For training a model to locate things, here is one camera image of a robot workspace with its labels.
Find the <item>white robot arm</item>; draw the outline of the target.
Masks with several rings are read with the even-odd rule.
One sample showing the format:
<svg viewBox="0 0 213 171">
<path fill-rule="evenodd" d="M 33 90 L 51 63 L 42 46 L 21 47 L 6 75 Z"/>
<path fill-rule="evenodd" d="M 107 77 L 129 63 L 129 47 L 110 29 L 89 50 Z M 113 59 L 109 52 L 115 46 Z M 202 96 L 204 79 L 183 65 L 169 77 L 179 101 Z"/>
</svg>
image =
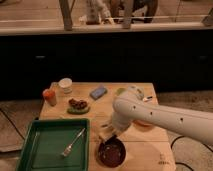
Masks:
<svg viewBox="0 0 213 171">
<path fill-rule="evenodd" d="M 144 102 L 143 97 L 139 87 L 130 86 L 113 100 L 114 129 L 124 132 L 139 120 L 213 145 L 213 113 Z"/>
</svg>

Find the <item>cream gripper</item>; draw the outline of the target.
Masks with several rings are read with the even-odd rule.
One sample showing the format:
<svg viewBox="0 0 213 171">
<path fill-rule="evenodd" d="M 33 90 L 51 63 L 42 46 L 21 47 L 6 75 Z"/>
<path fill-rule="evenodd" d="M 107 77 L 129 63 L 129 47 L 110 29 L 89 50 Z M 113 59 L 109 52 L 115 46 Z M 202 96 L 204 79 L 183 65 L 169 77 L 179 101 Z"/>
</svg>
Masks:
<svg viewBox="0 0 213 171">
<path fill-rule="evenodd" d="M 111 117 L 111 125 L 113 127 L 113 132 L 120 136 L 131 126 L 131 119 L 124 115 L 113 113 Z"/>
</svg>

